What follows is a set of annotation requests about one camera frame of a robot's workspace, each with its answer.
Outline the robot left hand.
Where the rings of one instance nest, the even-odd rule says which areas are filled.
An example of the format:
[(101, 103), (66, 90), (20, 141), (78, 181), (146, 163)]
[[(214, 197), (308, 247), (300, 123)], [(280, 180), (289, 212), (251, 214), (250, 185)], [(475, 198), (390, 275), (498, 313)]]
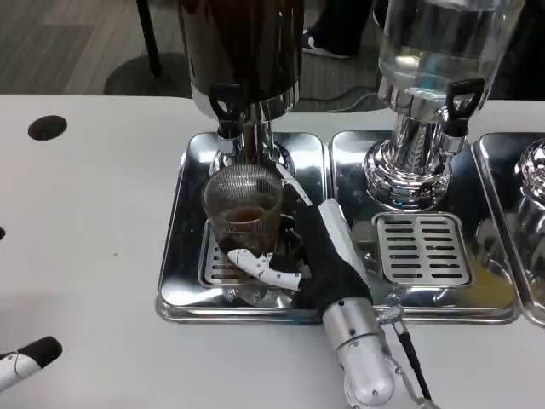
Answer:
[(63, 352), (61, 343), (51, 336), (1, 354), (1, 391), (9, 389), (41, 371)]

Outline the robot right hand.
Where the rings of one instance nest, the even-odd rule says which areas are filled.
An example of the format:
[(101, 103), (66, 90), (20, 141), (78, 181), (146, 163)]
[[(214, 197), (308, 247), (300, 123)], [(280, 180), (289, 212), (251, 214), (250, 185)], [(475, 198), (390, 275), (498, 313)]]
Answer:
[(221, 251), (236, 267), (258, 280), (299, 292), (303, 302), (321, 314), (348, 298), (372, 304), (364, 264), (337, 201), (326, 199), (314, 204), (283, 165), (269, 163), (267, 167), (280, 177), (310, 274), (305, 276), (286, 256), (252, 251), (234, 237), (219, 242)]

